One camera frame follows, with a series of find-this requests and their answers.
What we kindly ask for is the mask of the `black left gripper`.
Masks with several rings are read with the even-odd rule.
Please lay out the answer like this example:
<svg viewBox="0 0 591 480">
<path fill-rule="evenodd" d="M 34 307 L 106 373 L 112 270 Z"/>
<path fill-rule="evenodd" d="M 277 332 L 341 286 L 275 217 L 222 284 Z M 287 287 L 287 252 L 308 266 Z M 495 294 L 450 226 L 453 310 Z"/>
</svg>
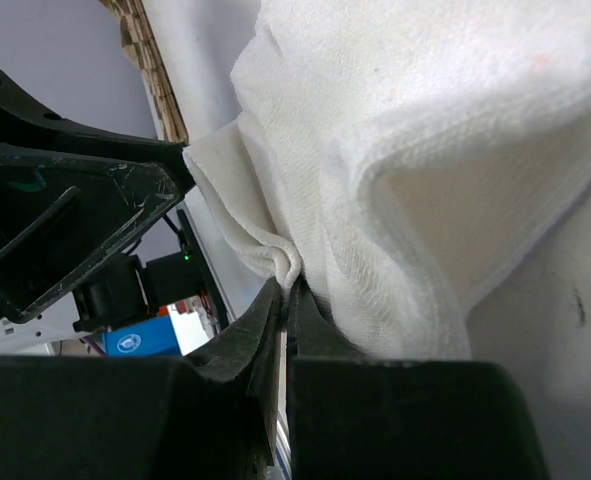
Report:
<svg viewBox="0 0 591 480">
<path fill-rule="evenodd" d="M 0 70 L 0 321 L 67 294 L 77 332 L 155 315 L 129 248 L 194 187 L 182 151 L 68 120 Z"/>
</svg>

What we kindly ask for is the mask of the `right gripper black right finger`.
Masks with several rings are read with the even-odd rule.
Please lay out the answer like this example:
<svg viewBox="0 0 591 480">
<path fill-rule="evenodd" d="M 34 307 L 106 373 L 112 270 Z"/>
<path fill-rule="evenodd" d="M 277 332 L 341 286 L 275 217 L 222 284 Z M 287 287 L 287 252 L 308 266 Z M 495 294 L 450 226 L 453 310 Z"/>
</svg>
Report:
<svg viewBox="0 0 591 480">
<path fill-rule="evenodd" d="M 290 294 L 287 402 L 296 479 L 545 479 L 520 389 L 501 367 L 360 352 L 320 313 L 304 280 Z"/>
</svg>

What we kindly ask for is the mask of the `white sock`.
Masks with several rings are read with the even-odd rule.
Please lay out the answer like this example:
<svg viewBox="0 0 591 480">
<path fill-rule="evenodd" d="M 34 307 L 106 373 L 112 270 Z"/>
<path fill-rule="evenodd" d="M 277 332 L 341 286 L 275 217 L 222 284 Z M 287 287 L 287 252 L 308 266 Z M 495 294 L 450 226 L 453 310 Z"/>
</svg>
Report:
<svg viewBox="0 0 591 480">
<path fill-rule="evenodd" d="M 591 1 L 265 1 L 185 151 L 227 243 L 384 358 L 465 320 L 591 182 Z"/>
</svg>

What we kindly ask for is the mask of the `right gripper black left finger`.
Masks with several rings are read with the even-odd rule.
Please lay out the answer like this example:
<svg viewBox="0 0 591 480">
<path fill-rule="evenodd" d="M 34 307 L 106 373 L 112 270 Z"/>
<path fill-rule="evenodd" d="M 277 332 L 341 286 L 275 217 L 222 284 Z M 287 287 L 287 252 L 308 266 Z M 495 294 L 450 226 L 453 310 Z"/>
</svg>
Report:
<svg viewBox="0 0 591 480">
<path fill-rule="evenodd" d="M 262 479 L 282 291 L 186 356 L 0 356 L 0 479 Z"/>
</svg>

